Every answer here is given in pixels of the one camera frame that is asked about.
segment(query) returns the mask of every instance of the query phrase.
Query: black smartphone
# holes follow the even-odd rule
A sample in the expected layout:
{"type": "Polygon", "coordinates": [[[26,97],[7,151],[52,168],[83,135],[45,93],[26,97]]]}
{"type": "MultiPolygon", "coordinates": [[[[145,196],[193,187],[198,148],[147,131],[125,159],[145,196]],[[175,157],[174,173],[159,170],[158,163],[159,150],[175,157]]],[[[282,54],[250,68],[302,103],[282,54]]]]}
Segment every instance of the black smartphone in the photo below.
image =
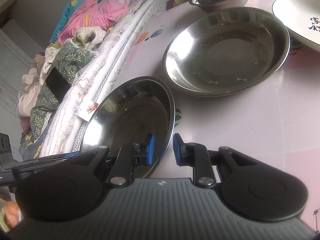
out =
{"type": "Polygon", "coordinates": [[[62,76],[56,67],[52,68],[45,83],[59,102],[62,102],[65,94],[71,87],[70,83],[62,76]]]}

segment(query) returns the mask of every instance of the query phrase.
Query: table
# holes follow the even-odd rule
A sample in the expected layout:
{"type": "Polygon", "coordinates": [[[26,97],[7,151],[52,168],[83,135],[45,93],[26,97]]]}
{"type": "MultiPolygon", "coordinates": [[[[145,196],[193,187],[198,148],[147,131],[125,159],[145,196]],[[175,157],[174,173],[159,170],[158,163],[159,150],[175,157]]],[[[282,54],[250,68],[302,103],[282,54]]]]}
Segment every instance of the table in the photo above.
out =
{"type": "MultiPolygon", "coordinates": [[[[246,6],[271,11],[275,0],[248,0],[246,6]]],[[[151,75],[164,80],[161,61],[169,42],[205,15],[184,3],[154,15],[128,57],[116,86],[151,75]],[[162,29],[156,37],[151,35],[162,29]]],[[[320,208],[320,53],[303,46],[261,84],[221,98],[199,98],[171,89],[182,119],[174,129],[185,142],[210,150],[229,146],[301,179],[309,190],[302,219],[317,230],[320,208]]],[[[172,143],[154,178],[192,177],[192,168],[178,167],[172,143]]]]}

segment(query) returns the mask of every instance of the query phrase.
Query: white plate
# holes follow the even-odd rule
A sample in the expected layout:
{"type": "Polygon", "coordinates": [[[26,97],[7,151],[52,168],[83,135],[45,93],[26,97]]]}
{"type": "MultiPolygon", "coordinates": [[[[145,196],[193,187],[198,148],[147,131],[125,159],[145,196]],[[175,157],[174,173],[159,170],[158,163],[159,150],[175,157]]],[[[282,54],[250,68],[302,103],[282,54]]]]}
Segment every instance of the white plate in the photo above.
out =
{"type": "Polygon", "coordinates": [[[294,38],[320,52],[320,0],[276,0],[272,11],[294,38]]]}

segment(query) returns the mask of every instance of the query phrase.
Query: pink clothing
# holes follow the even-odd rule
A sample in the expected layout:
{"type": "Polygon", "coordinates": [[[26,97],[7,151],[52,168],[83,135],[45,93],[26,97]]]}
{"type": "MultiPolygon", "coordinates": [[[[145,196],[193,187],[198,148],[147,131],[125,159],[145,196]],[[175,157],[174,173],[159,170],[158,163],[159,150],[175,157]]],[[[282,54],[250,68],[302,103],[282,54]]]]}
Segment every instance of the pink clothing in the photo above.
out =
{"type": "Polygon", "coordinates": [[[81,27],[100,26],[107,31],[108,28],[118,22],[129,11],[129,3],[132,0],[84,0],[78,9],[68,20],[57,42],[63,44],[66,39],[72,38],[76,30],[81,27]]]}

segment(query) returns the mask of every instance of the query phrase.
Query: leaf pattern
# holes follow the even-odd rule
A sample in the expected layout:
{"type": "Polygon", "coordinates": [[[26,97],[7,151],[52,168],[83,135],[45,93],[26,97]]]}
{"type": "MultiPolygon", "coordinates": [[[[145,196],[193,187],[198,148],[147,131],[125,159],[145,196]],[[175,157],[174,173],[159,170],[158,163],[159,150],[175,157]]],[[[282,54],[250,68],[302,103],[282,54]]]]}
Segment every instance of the leaf pattern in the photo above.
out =
{"type": "MultiPolygon", "coordinates": [[[[74,79],[79,76],[77,73],[91,61],[93,56],[94,53],[91,50],[81,49],[70,42],[65,42],[54,58],[46,76],[55,67],[72,84],[74,79]]],[[[47,112],[56,110],[58,106],[59,102],[57,98],[52,94],[46,83],[44,83],[38,95],[36,105],[31,110],[31,130],[34,133],[35,139],[41,135],[47,112]]]]}

